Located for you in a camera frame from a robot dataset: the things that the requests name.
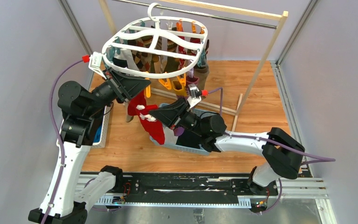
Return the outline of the orange clothes peg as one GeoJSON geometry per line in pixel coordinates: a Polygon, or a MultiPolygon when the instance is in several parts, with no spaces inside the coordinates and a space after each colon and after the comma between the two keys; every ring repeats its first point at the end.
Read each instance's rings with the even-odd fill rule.
{"type": "Polygon", "coordinates": [[[146,80],[149,81],[149,85],[144,89],[144,95],[146,98],[150,98],[151,97],[151,81],[149,78],[146,78],[146,80]]]}
{"type": "Polygon", "coordinates": [[[172,83],[170,78],[159,78],[158,82],[165,87],[167,90],[171,90],[172,89],[172,83]]]}

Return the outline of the beige striped ribbed sock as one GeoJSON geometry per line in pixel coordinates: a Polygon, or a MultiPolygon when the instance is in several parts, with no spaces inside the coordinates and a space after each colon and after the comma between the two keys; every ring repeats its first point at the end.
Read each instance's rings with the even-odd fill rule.
{"type": "Polygon", "coordinates": [[[133,120],[133,118],[134,118],[133,115],[130,115],[130,114],[129,114],[129,112],[128,112],[128,106],[129,106],[129,105],[126,103],[126,104],[125,104],[125,112],[126,112],[125,122],[126,122],[126,123],[130,123],[130,122],[133,120]]]}

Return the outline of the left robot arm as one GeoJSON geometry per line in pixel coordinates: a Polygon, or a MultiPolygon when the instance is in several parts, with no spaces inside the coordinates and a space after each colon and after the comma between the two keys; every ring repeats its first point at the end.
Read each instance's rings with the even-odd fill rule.
{"type": "Polygon", "coordinates": [[[106,69],[106,80],[89,91],[76,81],[67,81],[58,90],[58,107],[62,111],[61,126],[54,125],[59,155],[47,194],[28,220],[37,224],[83,224],[88,212],[109,190],[124,188],[123,171],[105,166],[97,177],[76,192],[79,175],[98,128],[103,123],[105,108],[114,100],[124,102],[141,93],[150,81],[130,77],[106,69]]]}

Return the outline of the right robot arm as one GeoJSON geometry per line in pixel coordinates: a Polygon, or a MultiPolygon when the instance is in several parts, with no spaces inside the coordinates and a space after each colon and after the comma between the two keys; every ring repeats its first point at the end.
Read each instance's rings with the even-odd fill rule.
{"type": "Polygon", "coordinates": [[[298,177],[305,149],[278,127],[262,133],[228,131],[219,113],[193,112],[184,99],[152,109],[149,114],[166,127],[182,127],[197,135],[198,144],[208,152],[242,152],[262,156],[266,162],[252,169],[245,185],[245,189],[253,194],[262,193],[279,178],[294,180],[298,177]]]}

